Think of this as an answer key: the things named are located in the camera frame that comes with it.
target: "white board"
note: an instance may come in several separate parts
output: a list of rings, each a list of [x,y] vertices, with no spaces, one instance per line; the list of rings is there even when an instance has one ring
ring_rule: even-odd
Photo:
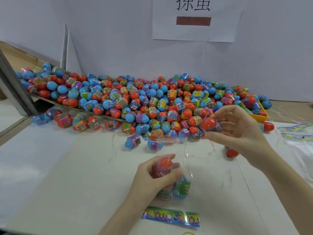
[[[153,39],[234,42],[246,0],[153,0]]]

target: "yellow tray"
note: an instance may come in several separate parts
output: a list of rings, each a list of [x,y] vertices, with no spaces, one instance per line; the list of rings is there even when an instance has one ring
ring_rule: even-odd
[[[262,115],[254,115],[254,114],[249,114],[251,115],[252,118],[254,118],[257,122],[264,122],[268,119],[268,114],[265,111],[265,109],[263,108],[263,106],[261,105],[260,101],[257,101],[260,104],[261,110],[265,112],[266,116],[262,116]]]

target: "hand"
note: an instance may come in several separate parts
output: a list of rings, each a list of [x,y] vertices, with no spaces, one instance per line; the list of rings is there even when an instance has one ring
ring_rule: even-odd
[[[215,119],[226,119],[220,122],[221,133],[206,132],[205,138],[223,144],[243,155],[252,166],[259,168],[264,158],[273,149],[268,144],[258,123],[240,106],[223,106],[213,116]]]
[[[184,176],[179,169],[179,163],[173,163],[173,170],[169,174],[154,179],[152,177],[152,168],[156,165],[159,159],[164,157],[174,159],[175,154],[156,156],[138,166],[126,200],[132,201],[132,203],[137,203],[143,211],[162,188],[178,181]]]

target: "metal frame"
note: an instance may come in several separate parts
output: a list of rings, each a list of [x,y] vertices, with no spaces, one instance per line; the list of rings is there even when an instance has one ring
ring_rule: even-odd
[[[38,114],[33,100],[0,49],[0,89],[22,116]]]

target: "person's left hand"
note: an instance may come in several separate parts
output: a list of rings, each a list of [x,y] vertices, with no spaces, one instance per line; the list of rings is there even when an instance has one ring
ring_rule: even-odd
[[[179,163],[173,163],[173,170],[169,174],[154,179],[152,177],[152,168],[159,159],[164,157],[174,159],[175,154],[156,156],[139,164],[131,189],[126,198],[127,201],[131,201],[133,204],[137,204],[141,209],[145,210],[162,188],[178,181],[184,176],[179,169]]]

